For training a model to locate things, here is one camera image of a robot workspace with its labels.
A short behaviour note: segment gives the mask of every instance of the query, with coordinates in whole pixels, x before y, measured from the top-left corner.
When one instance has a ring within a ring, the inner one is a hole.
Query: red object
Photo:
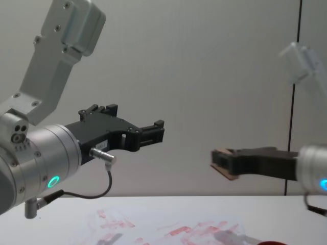
[[[286,244],[277,241],[263,241],[260,242],[258,245],[286,245]]]
[[[188,232],[190,232],[190,231],[191,231],[191,228],[190,228],[190,227],[183,226],[183,227],[181,227],[181,228],[178,228],[178,229],[176,229],[176,230],[174,230],[174,231],[169,232],[169,235],[171,235],[171,236],[175,236],[175,235],[178,235],[178,234],[181,233],[181,232],[186,232],[186,233],[188,233]]]

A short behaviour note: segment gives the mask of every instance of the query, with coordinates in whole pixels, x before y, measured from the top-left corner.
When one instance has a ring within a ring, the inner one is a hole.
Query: white paper
[[[98,210],[68,245],[246,245],[240,221],[208,213],[144,207]]]

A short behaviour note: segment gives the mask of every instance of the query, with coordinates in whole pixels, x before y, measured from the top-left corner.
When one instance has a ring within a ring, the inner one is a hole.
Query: green led ring
[[[52,179],[50,179],[49,183],[48,183],[48,188],[52,188],[54,187],[60,180],[59,176],[54,176],[52,177]]]

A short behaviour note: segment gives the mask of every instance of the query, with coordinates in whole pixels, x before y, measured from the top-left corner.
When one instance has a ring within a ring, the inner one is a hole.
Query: sticker label
[[[96,145],[96,148],[98,150],[103,150],[103,149],[105,149],[107,147],[108,147],[108,140],[105,140],[105,141],[103,141],[103,142]]]

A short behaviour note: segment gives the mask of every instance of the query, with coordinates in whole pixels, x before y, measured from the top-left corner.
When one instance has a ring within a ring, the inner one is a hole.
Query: black pole
[[[300,0],[300,8],[299,8],[299,13],[298,13],[298,23],[297,23],[296,42],[300,42],[300,29],[301,29],[301,17],[302,17],[302,2],[303,2],[303,0]],[[292,89],[291,117],[290,117],[290,128],[289,128],[288,146],[287,146],[287,151],[288,152],[291,151],[292,126],[293,126],[293,111],[294,111],[294,98],[295,98],[295,84],[293,84],[293,89]],[[285,180],[284,195],[287,195],[287,184],[288,184],[288,181]]]

